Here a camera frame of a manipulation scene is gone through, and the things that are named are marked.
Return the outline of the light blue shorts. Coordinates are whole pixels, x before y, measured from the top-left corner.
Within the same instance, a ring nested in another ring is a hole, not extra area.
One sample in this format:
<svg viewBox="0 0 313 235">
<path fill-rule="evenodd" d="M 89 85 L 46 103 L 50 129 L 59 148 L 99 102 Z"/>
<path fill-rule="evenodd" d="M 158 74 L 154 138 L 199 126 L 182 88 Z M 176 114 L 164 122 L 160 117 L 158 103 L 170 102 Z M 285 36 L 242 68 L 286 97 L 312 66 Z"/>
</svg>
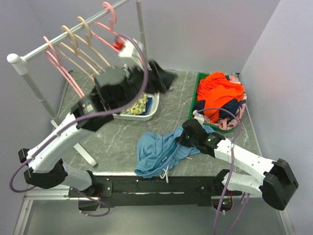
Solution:
<svg viewBox="0 0 313 235">
<path fill-rule="evenodd" d="M 182 133 L 181 126 L 166 135 L 146 132 L 137 144 L 135 174 L 142 178 L 160 177 L 168 183 L 168 173 L 174 166 L 181 160 L 200 153 L 195 147 L 179 144 Z"/>
</svg>

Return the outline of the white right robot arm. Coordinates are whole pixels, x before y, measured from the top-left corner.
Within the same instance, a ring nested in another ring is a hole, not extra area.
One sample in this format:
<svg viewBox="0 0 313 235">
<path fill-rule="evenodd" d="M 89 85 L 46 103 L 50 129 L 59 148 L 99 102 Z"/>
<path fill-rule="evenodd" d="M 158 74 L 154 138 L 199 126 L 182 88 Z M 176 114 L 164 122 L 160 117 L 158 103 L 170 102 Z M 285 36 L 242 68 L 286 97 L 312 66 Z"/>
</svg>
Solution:
<svg viewBox="0 0 313 235">
<path fill-rule="evenodd" d="M 221 170 L 214 179 L 217 194 L 241 191 L 261 196 L 268 205 L 279 211 L 286 208 L 299 187 L 287 161 L 263 158 L 232 144 L 221 134 L 208 133 L 196 119 L 185 121 L 182 128 L 180 145 L 194 147 L 203 154 L 233 163 L 245 172 L 239 174 Z"/>
</svg>

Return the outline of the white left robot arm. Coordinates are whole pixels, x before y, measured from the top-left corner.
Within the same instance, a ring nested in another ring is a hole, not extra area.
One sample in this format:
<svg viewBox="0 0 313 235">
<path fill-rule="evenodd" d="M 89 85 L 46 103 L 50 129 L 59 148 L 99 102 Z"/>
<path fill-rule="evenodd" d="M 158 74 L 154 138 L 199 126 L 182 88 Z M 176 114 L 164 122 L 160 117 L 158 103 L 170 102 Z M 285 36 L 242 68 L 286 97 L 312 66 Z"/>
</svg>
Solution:
<svg viewBox="0 0 313 235">
<path fill-rule="evenodd" d="M 81 98 L 66 115 L 63 122 L 40 144 L 32 149 L 21 149 L 19 158 L 27 163 L 25 181 L 32 186 L 50 189 L 58 185 L 70 186 L 90 197 L 99 184 L 90 170 L 79 170 L 67 165 L 63 155 L 81 140 L 113 121 L 124 106 L 139 97 L 144 70 L 107 67 L 94 76 L 91 92 Z"/>
</svg>

